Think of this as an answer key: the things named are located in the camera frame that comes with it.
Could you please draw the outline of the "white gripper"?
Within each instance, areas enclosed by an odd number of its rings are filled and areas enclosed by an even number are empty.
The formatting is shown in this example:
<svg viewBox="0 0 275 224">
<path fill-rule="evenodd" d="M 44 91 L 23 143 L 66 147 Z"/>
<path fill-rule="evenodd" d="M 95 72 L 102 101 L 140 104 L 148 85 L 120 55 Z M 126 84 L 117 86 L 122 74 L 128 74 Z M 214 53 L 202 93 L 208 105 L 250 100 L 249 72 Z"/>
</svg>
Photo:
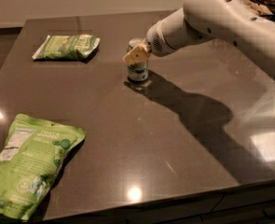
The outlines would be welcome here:
<svg viewBox="0 0 275 224">
<path fill-rule="evenodd" d="M 166 21 L 158 21 L 146 33 L 146 44 L 128 47 L 123 57 L 126 65 L 146 62 L 151 52 L 158 57 L 170 55 L 176 51 L 171 44 L 173 38 L 173 24 Z"/>
</svg>

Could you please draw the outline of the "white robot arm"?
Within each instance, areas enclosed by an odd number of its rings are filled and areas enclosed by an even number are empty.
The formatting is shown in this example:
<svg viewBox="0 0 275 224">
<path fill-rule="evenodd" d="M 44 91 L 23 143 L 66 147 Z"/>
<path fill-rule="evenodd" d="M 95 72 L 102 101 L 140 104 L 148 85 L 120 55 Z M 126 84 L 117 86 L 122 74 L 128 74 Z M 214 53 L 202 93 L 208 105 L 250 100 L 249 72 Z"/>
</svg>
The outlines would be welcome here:
<svg viewBox="0 0 275 224">
<path fill-rule="evenodd" d="M 151 55 L 164 57 L 213 38 L 236 47 L 275 81 L 275 21 L 254 14 L 241 0 L 185 0 L 155 23 L 123 61 L 145 62 Z"/>
</svg>

